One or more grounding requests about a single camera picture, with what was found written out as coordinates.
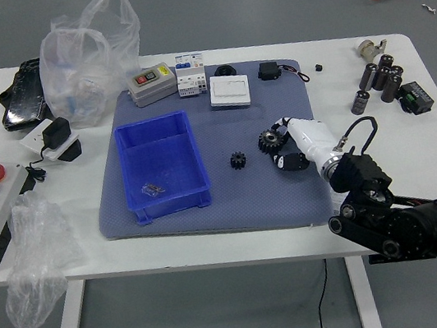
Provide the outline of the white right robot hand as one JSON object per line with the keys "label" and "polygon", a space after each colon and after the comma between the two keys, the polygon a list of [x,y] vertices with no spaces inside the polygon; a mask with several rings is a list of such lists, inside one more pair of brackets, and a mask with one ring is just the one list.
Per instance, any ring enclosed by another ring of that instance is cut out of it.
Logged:
{"label": "white right robot hand", "polygon": [[[281,155],[280,151],[290,140],[299,150],[296,154]],[[333,133],[323,122],[301,118],[280,118],[269,130],[264,130],[258,147],[271,155],[278,168],[285,171],[303,170],[314,163],[320,176],[329,178],[343,152]]]}

